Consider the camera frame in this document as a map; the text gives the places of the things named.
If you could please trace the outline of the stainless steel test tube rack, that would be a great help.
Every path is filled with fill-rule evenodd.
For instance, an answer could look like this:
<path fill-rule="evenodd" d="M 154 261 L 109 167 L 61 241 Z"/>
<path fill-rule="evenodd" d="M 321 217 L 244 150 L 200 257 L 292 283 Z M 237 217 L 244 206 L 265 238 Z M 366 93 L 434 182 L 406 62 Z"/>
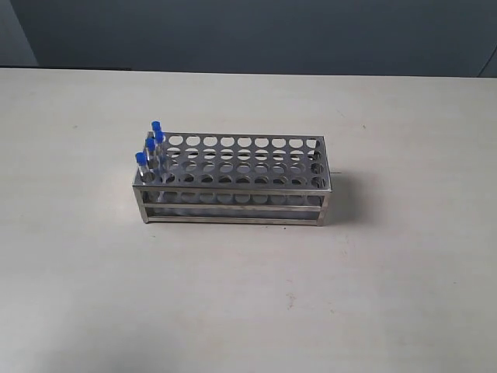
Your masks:
<path fill-rule="evenodd" d="M 143 222 L 323 225 L 322 136 L 163 133 L 167 169 L 142 183 L 137 168 L 132 184 Z"/>

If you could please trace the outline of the blue-capped test tube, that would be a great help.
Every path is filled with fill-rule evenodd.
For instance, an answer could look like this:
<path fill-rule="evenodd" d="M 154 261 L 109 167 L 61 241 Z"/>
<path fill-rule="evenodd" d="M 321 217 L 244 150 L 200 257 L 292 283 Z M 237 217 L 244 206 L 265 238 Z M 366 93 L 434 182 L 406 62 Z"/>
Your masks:
<path fill-rule="evenodd" d="M 153 138 L 157 144 L 161 144 L 163 142 L 163 133 L 161 123 L 158 120 L 151 122 L 151 129 L 153 130 Z"/>
<path fill-rule="evenodd" d="M 161 130 L 155 132 L 155 154 L 163 170 L 167 169 L 167 151 L 164 145 L 165 136 Z"/>
<path fill-rule="evenodd" d="M 157 153 L 157 145 L 154 138 L 147 138 L 145 140 L 145 152 L 147 156 L 148 168 L 156 173 L 160 173 L 161 161 Z"/>
<path fill-rule="evenodd" d="M 151 171 L 151 169 L 148 166 L 147 156 L 143 152 L 137 152 L 135 154 L 135 159 L 141 182 L 142 183 L 153 182 L 155 179 L 155 174 Z"/>

